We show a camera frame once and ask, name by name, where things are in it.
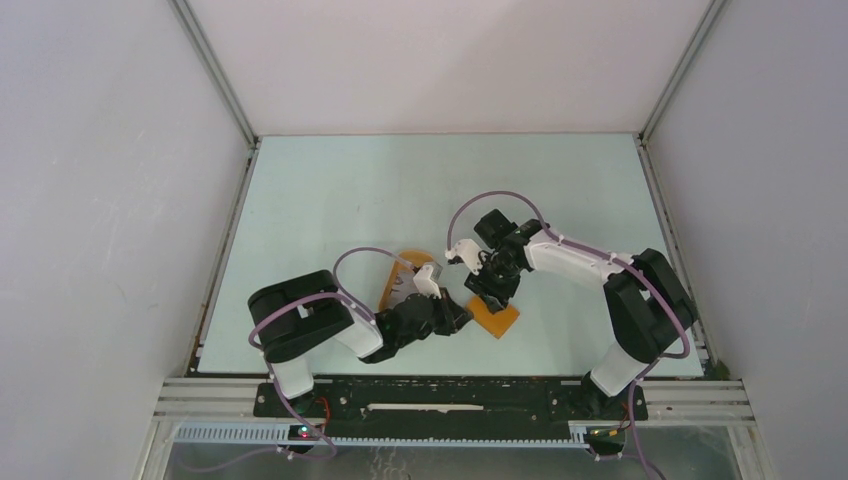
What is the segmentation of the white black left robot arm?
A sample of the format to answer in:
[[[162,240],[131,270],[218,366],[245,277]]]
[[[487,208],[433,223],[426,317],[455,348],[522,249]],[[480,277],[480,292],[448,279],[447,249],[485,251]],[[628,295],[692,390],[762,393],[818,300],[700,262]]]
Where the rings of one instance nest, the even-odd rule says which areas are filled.
[[[277,384],[278,404],[304,416],[316,403],[306,355],[334,340],[365,364],[387,361],[431,335],[451,336],[472,319],[438,283],[440,266],[403,267],[374,314],[341,292],[328,270],[319,270],[256,291],[247,305],[254,322],[249,343],[262,352]]]

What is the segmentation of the orange leather card holder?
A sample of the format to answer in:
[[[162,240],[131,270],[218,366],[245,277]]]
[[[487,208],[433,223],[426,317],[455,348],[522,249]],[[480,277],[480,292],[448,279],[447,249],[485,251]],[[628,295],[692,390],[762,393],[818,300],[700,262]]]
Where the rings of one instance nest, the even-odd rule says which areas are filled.
[[[500,339],[516,322],[520,312],[513,305],[492,313],[479,296],[473,296],[466,304],[474,321],[496,339]]]

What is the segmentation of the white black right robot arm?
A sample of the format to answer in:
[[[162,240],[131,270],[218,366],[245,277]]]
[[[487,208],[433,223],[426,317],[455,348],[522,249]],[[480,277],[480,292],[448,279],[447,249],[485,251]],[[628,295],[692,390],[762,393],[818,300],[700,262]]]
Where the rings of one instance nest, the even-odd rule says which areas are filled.
[[[584,377],[585,411],[606,418],[621,392],[652,364],[668,356],[698,320],[695,304],[670,262],[648,248],[631,255],[605,252],[568,238],[535,218],[518,225],[498,209],[474,227],[475,239],[450,245],[445,256],[463,264],[465,285],[490,314],[506,309],[524,272],[547,272],[602,291],[614,341]]]

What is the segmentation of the beige oval plastic tray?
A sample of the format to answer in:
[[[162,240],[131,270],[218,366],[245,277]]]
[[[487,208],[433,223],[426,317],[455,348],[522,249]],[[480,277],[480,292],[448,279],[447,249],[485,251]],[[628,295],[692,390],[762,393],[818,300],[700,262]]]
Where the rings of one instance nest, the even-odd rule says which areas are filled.
[[[432,262],[434,257],[423,250],[407,249],[399,252],[399,257],[412,265],[408,265],[395,261],[390,270],[386,286],[378,303],[378,310],[383,311],[388,308],[393,308],[405,300],[408,296],[418,293],[418,288],[414,283],[415,268],[420,268],[428,262]]]

